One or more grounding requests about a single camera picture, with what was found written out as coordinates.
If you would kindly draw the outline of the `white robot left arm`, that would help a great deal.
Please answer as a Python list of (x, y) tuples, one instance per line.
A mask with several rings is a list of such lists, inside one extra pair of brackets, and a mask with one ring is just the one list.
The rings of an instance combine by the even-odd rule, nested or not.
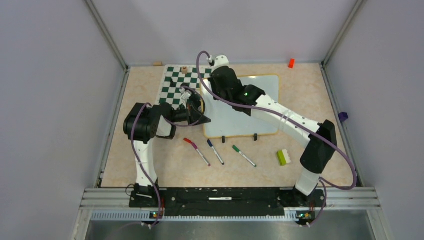
[(199, 103), (178, 109), (169, 103), (153, 106), (136, 103), (125, 118), (123, 132), (131, 142), (136, 164), (136, 181), (131, 194), (141, 197), (147, 206), (156, 206), (161, 198), (154, 167), (153, 139), (172, 140), (181, 122), (187, 122), (188, 127), (211, 123), (200, 107)]

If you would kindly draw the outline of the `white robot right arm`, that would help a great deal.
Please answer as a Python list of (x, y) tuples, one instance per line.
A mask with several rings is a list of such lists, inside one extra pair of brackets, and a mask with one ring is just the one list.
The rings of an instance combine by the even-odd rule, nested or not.
[(293, 200), (299, 206), (307, 206), (338, 146), (335, 125), (329, 120), (319, 123), (307, 119), (279, 104), (257, 86), (242, 84), (228, 66), (214, 68), (208, 81), (215, 100), (224, 100), (235, 111), (278, 128), (304, 147), (300, 157), (303, 169), (294, 186)]

